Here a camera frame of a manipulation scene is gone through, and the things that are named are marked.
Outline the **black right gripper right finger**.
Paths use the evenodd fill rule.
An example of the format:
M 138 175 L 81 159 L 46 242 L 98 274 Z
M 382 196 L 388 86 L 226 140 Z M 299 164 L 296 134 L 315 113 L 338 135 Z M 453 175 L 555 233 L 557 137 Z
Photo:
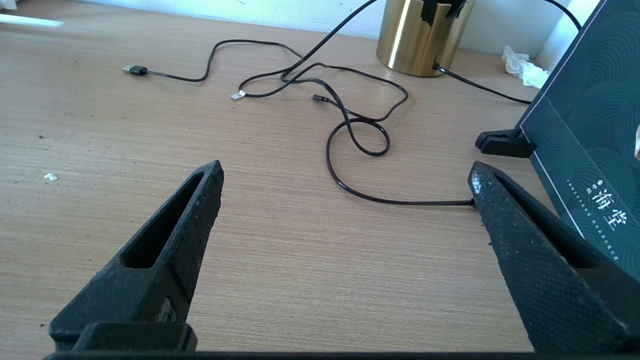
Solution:
M 496 167 L 468 184 L 537 353 L 638 353 L 637 280 Z

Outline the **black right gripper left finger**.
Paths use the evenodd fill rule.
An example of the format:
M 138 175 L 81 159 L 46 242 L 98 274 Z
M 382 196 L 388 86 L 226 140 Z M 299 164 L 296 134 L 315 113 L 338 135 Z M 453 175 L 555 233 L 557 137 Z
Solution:
M 190 173 L 50 322 L 55 349 L 71 350 L 98 322 L 185 323 L 223 184 L 219 161 Z

